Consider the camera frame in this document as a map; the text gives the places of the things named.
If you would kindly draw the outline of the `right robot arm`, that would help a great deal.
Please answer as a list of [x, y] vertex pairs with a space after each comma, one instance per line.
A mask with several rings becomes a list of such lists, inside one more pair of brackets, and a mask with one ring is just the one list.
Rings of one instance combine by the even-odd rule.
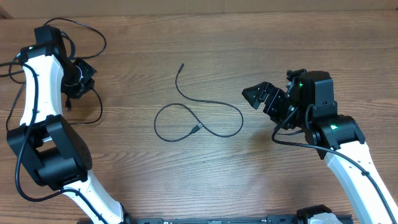
[[298, 128], [305, 143], [316, 149], [334, 173], [360, 223], [397, 223], [397, 204], [382, 181], [370, 155], [366, 138], [351, 116], [338, 114], [333, 79], [325, 71], [287, 72], [287, 90], [262, 82], [242, 91], [254, 108], [264, 104], [276, 127]]

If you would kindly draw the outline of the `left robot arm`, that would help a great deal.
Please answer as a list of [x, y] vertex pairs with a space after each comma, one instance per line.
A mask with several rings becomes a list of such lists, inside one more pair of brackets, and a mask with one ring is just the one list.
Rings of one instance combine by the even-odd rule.
[[49, 197], [66, 195], [93, 223], [132, 223], [126, 209], [113, 199], [92, 171], [88, 146], [62, 108], [94, 89], [96, 70], [83, 58], [68, 54], [67, 35], [56, 27], [43, 25], [34, 30], [36, 43], [21, 49], [15, 64], [25, 73], [25, 107], [16, 129], [7, 132], [7, 142], [17, 156], [15, 183], [28, 201], [39, 202], [23, 192], [20, 170], [25, 168], [39, 186], [53, 190]]

